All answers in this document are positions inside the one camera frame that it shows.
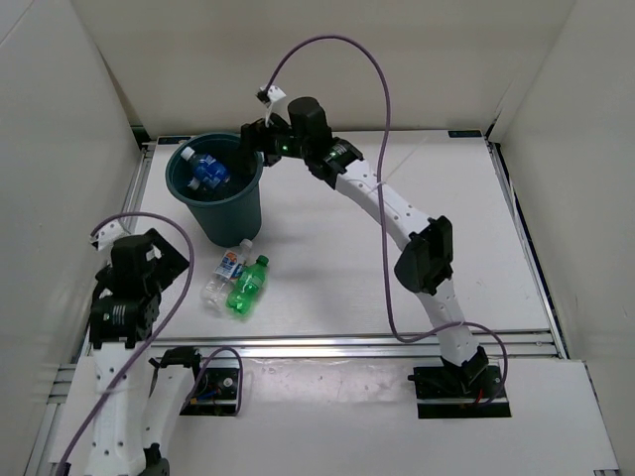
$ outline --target white table surface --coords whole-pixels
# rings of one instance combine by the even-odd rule
[[[339,136],[376,166],[380,132]],[[260,181],[263,225],[252,260],[267,255],[270,272],[255,312],[246,322],[210,316],[198,293],[224,250],[208,241],[186,206],[168,192],[165,168],[176,148],[157,147],[141,205],[182,224],[196,252],[192,288],[162,338],[389,333],[379,227],[293,159],[265,169]],[[468,320],[498,330],[549,328],[483,139],[451,139],[446,131],[392,133],[384,178],[416,207],[451,220],[456,295]],[[137,231],[151,226],[186,253],[168,225],[140,219]],[[398,256],[391,242],[390,263]],[[184,280],[185,274],[164,293],[162,315]],[[391,283],[398,328],[430,329],[418,300],[394,277]]]
[[[407,376],[421,361],[247,360],[234,417],[181,416],[168,451],[175,475],[592,476],[617,469],[584,365],[513,359],[511,418],[417,419]],[[79,361],[51,461],[94,403]],[[87,433],[71,455],[83,476]]]

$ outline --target white panel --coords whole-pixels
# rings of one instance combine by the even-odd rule
[[[379,132],[341,134],[375,167]],[[222,256],[185,205],[166,187],[165,168],[177,146],[158,146],[141,209],[182,224],[196,250],[190,294],[165,338],[389,333],[381,272],[380,229],[351,200],[314,178],[302,161],[286,159],[260,182],[263,227],[254,240],[270,262],[268,289],[245,322],[211,317],[198,296]],[[468,320],[493,329],[548,329],[534,281],[483,139],[451,139],[447,131],[391,135],[384,178],[414,206],[453,224],[456,296]],[[156,226],[183,253],[183,239]],[[391,268],[399,258],[390,242]],[[162,315],[183,286],[165,293]],[[391,280],[398,328],[431,328],[421,303]]]
[[[93,402],[89,358],[77,366],[52,461]],[[246,362],[238,418],[182,416],[174,474],[583,476],[615,469],[579,362],[512,361],[511,418],[419,420],[409,359]],[[71,456],[83,476],[85,436]]]
[[[32,3],[32,0],[2,0],[0,2],[0,45]]]
[[[0,145],[0,467],[21,475],[85,323],[87,233],[120,208],[138,156],[66,0],[36,1],[0,46]]]
[[[503,143],[573,356],[635,474],[635,3],[578,1]]]
[[[235,130],[296,43],[342,33],[376,54],[394,126],[483,128],[513,114],[573,0],[74,0],[151,135]],[[379,81],[351,46],[312,45],[280,76],[338,129],[383,124]]]

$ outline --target cable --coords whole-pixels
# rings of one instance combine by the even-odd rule
[[[311,43],[315,43],[321,40],[340,40],[342,42],[349,43],[350,45],[353,45],[354,47],[358,48],[362,53],[364,53],[364,55],[370,60],[370,62],[372,62],[373,66],[375,66],[375,70],[377,71],[377,75],[379,76],[379,80],[381,81],[381,85],[384,90],[384,97],[386,99],[386,120],[384,124],[384,135],[381,140],[381,147],[379,148],[379,159],[377,161],[377,194],[379,197],[379,224],[381,227],[381,254],[382,254],[383,272],[384,272],[384,294],[386,297],[386,312],[388,314],[388,324],[390,325],[390,330],[393,336],[398,341],[404,344],[412,344],[414,342],[418,342],[422,339],[425,339],[434,334],[437,334],[438,332],[441,332],[443,330],[450,329],[451,327],[459,327],[461,325],[476,327],[492,335],[494,339],[496,339],[496,342],[498,342],[498,345],[500,345],[500,348],[502,350],[505,368],[503,370],[503,375],[501,376],[501,382],[496,392],[494,392],[493,396],[487,402],[481,404],[482,406],[488,405],[492,403],[500,395],[500,393],[502,392],[505,386],[505,381],[507,380],[507,364],[508,364],[507,349],[505,348],[504,342],[500,339],[500,337],[498,337],[498,335],[496,335],[492,330],[488,329],[484,325],[478,324],[476,322],[451,322],[449,324],[445,324],[437,328],[434,328],[433,330],[429,332],[425,332],[423,334],[415,335],[413,337],[404,337],[399,334],[399,331],[397,330],[397,326],[395,325],[392,295],[390,291],[390,268],[388,266],[388,231],[386,227],[384,190],[383,190],[383,180],[382,180],[382,168],[384,165],[384,155],[386,153],[386,146],[388,145],[388,135],[390,134],[392,108],[390,103],[390,91],[388,89],[388,82],[386,81],[386,76],[384,74],[384,71],[381,69],[381,66],[377,62],[377,59],[375,59],[375,57],[363,45],[361,45],[360,43],[357,43],[355,40],[352,40],[348,37],[345,37],[343,35],[318,35],[315,37],[308,38],[304,40],[303,42],[297,44],[296,46],[291,48],[286,55],[284,55],[284,57],[280,60],[280,62],[274,69],[274,72],[271,75],[269,82],[267,83],[265,91],[269,90],[269,88],[271,87],[274,80],[276,79],[276,76],[278,76],[278,73],[280,72],[282,67],[285,65],[285,63],[289,60],[289,58],[295,52],[305,47],[306,45],[310,45]]]
[[[200,384],[200,381],[203,378],[203,375],[205,373],[205,369],[209,365],[209,362],[211,362],[214,359],[214,357],[216,357],[220,352],[223,352],[223,351],[231,352],[236,357],[236,360],[238,360],[238,383],[236,384],[238,386],[238,390],[236,392],[237,393],[237,396],[236,396],[236,411],[233,413],[234,416],[238,415],[238,413],[240,412],[240,407],[242,406],[242,377],[243,377],[243,374],[244,374],[244,370],[243,370],[242,359],[240,358],[240,354],[236,351],[236,349],[234,349],[232,347],[227,347],[226,345],[223,345],[222,347],[218,347],[211,354],[209,354],[209,356],[202,362],[202,365],[200,366],[200,370],[198,371],[198,376],[196,377],[196,380],[194,381],[194,385],[191,388],[190,393],[186,397],[186,401],[184,402],[184,405],[181,408],[181,411],[183,411],[183,409],[190,402],[190,400],[193,397],[193,395],[196,393],[196,389],[198,388],[198,384]]]
[[[64,453],[62,455],[62,459],[60,460],[60,464],[58,466],[58,471],[56,473],[57,476],[64,476],[65,471],[66,471],[66,463],[68,462],[68,458],[70,457],[70,454],[72,453],[72,450],[77,445],[77,442],[79,441],[79,439],[81,438],[83,433],[86,431],[86,429],[90,425],[90,422],[97,416],[99,411],[103,408],[103,406],[105,405],[106,401],[108,400],[108,397],[110,397],[110,394],[112,393],[112,390],[117,386],[117,384],[123,378],[123,376],[130,370],[130,368],[135,363],[135,361],[146,351],[146,349],[148,349],[148,347],[150,347],[150,345],[155,341],[155,339],[159,336],[159,334],[163,331],[163,329],[166,328],[166,326],[168,325],[168,323],[170,322],[172,317],[175,315],[175,313],[177,312],[177,310],[181,306],[181,303],[186,298],[186,295],[188,294],[188,290],[190,289],[191,279],[193,277],[193,272],[194,272],[194,246],[193,246],[193,243],[191,242],[191,239],[188,236],[188,233],[186,232],[186,230],[184,230],[181,227],[181,225],[179,225],[177,222],[171,220],[170,218],[165,217],[163,215],[159,215],[157,213],[149,213],[149,212],[146,212],[146,211],[129,211],[129,212],[124,212],[124,213],[116,213],[116,214],[106,218],[105,220],[101,221],[101,223],[99,223],[97,226],[95,226],[95,228],[90,232],[90,236],[94,236],[95,233],[97,233],[97,231],[99,231],[99,229],[102,228],[105,224],[107,224],[107,223],[109,223],[109,222],[111,222],[113,220],[118,220],[120,218],[125,218],[127,216],[144,216],[144,217],[148,217],[148,218],[155,218],[157,220],[164,221],[164,222],[168,223],[169,225],[172,225],[173,227],[175,227],[177,229],[177,231],[179,233],[181,233],[181,235],[186,240],[186,243],[188,244],[188,252],[189,252],[189,255],[190,255],[190,266],[188,267],[188,274],[186,276],[186,283],[184,284],[183,290],[181,291],[181,294],[177,298],[177,301],[172,306],[172,309],[170,309],[170,312],[168,312],[168,314],[166,314],[166,317],[163,320],[163,322],[161,322],[161,324],[159,324],[157,326],[157,328],[152,333],[152,335],[150,337],[148,337],[148,339],[146,339],[143,342],[143,344],[141,346],[139,346],[139,348],[137,348],[135,350],[135,352],[130,356],[128,361],[123,365],[123,367],[121,367],[121,370],[119,372],[117,372],[117,374],[114,376],[114,378],[112,379],[112,381],[110,382],[108,387],[106,387],[106,390],[104,391],[104,393],[101,395],[99,400],[97,400],[97,403],[94,405],[92,410],[88,413],[88,416],[85,418],[85,420],[79,426],[79,428],[77,429],[77,432],[70,439],[70,443],[68,444],[68,447],[64,451]]]

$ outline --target blue plastic bottle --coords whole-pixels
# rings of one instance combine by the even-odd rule
[[[197,154],[192,147],[185,147],[181,157],[190,163],[194,178],[210,190],[229,181],[227,167],[210,154]]]
[[[196,191],[199,200],[222,200],[245,187],[241,177],[232,176],[227,167],[210,154],[197,154],[192,147],[185,147],[181,157],[191,165],[193,178],[188,187]]]

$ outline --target plastic bottle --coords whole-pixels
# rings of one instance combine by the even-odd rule
[[[265,284],[268,264],[269,258],[260,255],[256,260],[256,264],[247,267],[243,271],[234,290],[227,298],[227,307],[243,315],[249,312],[256,300],[256,296],[258,296]]]
[[[188,187],[197,191],[202,201],[222,200],[244,188],[241,180],[232,179],[227,167],[210,154],[197,154],[192,147],[185,147],[181,157],[191,165],[193,178]]]
[[[249,259],[252,246],[251,241],[242,240],[239,247],[225,251],[211,279],[200,290],[200,298],[205,304],[215,310],[223,309],[227,296],[245,269],[245,262]]]

